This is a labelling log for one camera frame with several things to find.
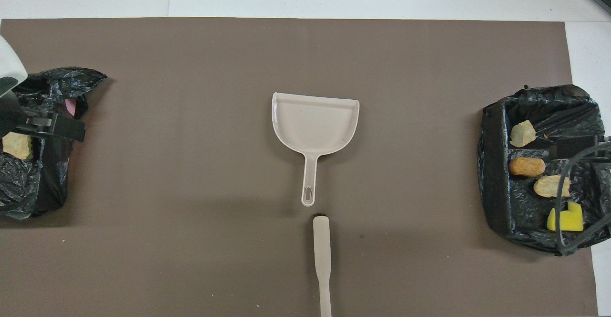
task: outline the white dustpan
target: white dustpan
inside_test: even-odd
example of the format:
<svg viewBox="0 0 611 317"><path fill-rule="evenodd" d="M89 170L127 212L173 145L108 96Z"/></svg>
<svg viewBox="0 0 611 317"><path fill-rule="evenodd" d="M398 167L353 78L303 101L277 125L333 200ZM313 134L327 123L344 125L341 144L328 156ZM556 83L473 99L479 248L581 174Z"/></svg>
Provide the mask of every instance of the white dustpan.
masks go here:
<svg viewBox="0 0 611 317"><path fill-rule="evenodd" d="M301 203L312 206L316 162L350 142L358 121L358 100L274 93L271 119L278 139L306 158Z"/></svg>

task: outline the black plastic bag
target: black plastic bag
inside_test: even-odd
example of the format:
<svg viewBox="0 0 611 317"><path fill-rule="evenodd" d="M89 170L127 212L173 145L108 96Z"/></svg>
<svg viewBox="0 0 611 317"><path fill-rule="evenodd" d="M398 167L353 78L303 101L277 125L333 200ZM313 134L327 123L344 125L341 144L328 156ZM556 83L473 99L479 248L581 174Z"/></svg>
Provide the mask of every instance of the black plastic bag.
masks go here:
<svg viewBox="0 0 611 317"><path fill-rule="evenodd" d="M523 148L509 144L511 128L529 120L537 138ZM560 174L567 160L552 160L550 148L556 141L581 136L603 136L604 126L598 104L588 93L574 85L547 88L525 87L512 96L483 108L482 134L477 150L478 178L487 223L500 236L534 249L560 255L556 233L546 222L554 207L554 198L544 198L533 190L537 178L509 174L513 158L542 158L543 175ZM569 190L582 206L587 229L611 212L611 160L604 154L578 161L571 169ZM563 232L572 241L580 232ZM589 247L611 237L608 226L597 230L579 245Z"/></svg>
<svg viewBox="0 0 611 317"><path fill-rule="evenodd" d="M61 67L29 75L13 92L23 107L69 117L66 100L71 99L74 119L81 119L88 109L85 93L105 78L93 69ZM57 210L66 201L72 141L32 137L32 151L31 160L0 152L0 215L25 219Z"/></svg>

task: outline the brown paper sheet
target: brown paper sheet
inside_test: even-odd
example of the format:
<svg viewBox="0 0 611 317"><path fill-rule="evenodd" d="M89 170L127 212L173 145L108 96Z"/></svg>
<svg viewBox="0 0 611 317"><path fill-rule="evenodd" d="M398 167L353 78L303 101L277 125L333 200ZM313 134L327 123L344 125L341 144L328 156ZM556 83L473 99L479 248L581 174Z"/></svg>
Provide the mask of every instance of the brown paper sheet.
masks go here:
<svg viewBox="0 0 611 317"><path fill-rule="evenodd" d="M475 171L482 107L571 83L563 23L5 20L2 34L31 73L111 77L89 96L67 204L0 221L2 315L316 316L317 212L335 316L596 314L590 251L497 236ZM303 158L273 132L275 91L360 101L312 208Z"/></svg>

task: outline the yellow sponge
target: yellow sponge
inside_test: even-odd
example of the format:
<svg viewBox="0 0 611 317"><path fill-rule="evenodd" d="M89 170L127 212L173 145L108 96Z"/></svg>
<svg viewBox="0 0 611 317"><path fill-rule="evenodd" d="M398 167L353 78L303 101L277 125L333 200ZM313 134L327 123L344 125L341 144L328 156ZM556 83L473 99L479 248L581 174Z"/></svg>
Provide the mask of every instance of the yellow sponge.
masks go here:
<svg viewBox="0 0 611 317"><path fill-rule="evenodd" d="M556 208L552 208L548 217L548 229L556 231ZM581 205L569 201L567 211L560 211L560 229L563 231L583 231L583 212Z"/></svg>
<svg viewBox="0 0 611 317"><path fill-rule="evenodd" d="M2 151L19 159L31 159L32 139L25 134L9 132L2 137Z"/></svg>

